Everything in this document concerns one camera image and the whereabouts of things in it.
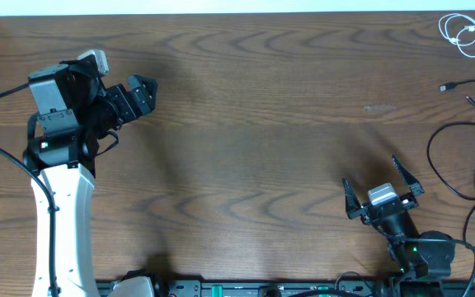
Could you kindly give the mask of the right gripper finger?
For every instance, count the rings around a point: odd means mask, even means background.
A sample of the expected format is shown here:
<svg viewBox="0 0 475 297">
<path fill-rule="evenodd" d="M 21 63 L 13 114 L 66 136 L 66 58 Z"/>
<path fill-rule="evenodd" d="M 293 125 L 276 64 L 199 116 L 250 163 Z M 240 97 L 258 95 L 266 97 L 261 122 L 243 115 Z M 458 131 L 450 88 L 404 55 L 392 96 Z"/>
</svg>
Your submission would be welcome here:
<svg viewBox="0 0 475 297">
<path fill-rule="evenodd" d="M 347 178 L 342 179 L 346 198 L 346 213 L 356 213 L 361 209 L 360 202 Z"/>
<path fill-rule="evenodd" d="M 419 196 L 424 193 L 424 189 L 421 183 L 399 162 L 399 160 L 393 155 L 392 156 L 393 164 L 398 170 L 403 182 L 410 189 L 410 192 L 414 196 Z"/>
</svg>

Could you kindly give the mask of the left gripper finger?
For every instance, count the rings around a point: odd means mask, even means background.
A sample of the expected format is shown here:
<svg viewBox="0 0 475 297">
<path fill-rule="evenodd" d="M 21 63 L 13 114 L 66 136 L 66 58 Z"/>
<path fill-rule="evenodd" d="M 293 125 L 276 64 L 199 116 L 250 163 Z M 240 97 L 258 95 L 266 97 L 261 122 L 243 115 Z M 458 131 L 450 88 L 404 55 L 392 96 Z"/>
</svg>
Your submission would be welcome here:
<svg viewBox="0 0 475 297">
<path fill-rule="evenodd" d="M 158 82 L 154 78 L 146 78 L 139 75 L 132 75 L 127 78 L 127 83 L 134 96 L 145 98 L 148 101 L 156 99 Z"/>
<path fill-rule="evenodd" d="M 155 109 L 155 91 L 153 88 L 135 88 L 131 90 L 133 110 L 137 116 L 145 116 Z"/>
</svg>

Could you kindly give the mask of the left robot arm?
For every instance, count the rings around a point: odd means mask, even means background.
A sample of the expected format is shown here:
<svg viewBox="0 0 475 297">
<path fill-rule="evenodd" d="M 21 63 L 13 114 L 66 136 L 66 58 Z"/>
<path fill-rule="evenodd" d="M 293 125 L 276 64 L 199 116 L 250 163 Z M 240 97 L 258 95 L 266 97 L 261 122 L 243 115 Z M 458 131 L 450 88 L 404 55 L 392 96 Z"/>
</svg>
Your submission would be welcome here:
<svg viewBox="0 0 475 297">
<path fill-rule="evenodd" d="M 37 215 L 34 296 L 99 294 L 90 230 L 99 142 L 154 111 L 158 92 L 139 75 L 106 87 L 108 73 L 105 53 L 92 49 L 28 77 L 38 109 L 23 153 Z"/>
</svg>

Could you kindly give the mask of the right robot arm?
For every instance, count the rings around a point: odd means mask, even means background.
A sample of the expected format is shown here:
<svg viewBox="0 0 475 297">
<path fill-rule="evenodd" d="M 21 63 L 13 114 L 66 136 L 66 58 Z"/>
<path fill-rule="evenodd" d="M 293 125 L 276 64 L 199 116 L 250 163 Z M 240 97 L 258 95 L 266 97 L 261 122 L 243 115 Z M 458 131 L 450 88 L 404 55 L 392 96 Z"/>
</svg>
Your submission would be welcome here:
<svg viewBox="0 0 475 297">
<path fill-rule="evenodd" d="M 399 195 L 391 184 L 384 183 L 369 190 L 369 201 L 362 204 L 349 181 L 342 180 L 347 217 L 359 218 L 362 224 L 383 235 L 388 242 L 388 254 L 401 271 L 376 282 L 372 292 L 375 296 L 442 296 L 442 280 L 451 274 L 455 244 L 446 233 L 417 230 L 409 211 L 418 206 L 416 198 L 424 189 L 396 157 L 392 160 L 408 193 Z"/>
</svg>

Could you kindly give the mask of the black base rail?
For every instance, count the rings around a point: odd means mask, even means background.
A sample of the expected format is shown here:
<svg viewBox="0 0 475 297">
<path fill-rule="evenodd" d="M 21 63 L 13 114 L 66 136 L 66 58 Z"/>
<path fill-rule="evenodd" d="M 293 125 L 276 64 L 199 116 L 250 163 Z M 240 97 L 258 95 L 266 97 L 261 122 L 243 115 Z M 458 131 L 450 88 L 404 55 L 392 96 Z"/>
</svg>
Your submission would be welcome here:
<svg viewBox="0 0 475 297">
<path fill-rule="evenodd" d="M 391 290 L 391 281 L 363 281 L 354 278 L 325 282 L 210 282 L 170 280 L 157 288 L 157 296 L 292 296 L 308 291 L 339 290 L 358 296 L 472 296 L 475 285 L 465 290 L 465 281 L 413 282 L 403 281 Z"/>
</svg>

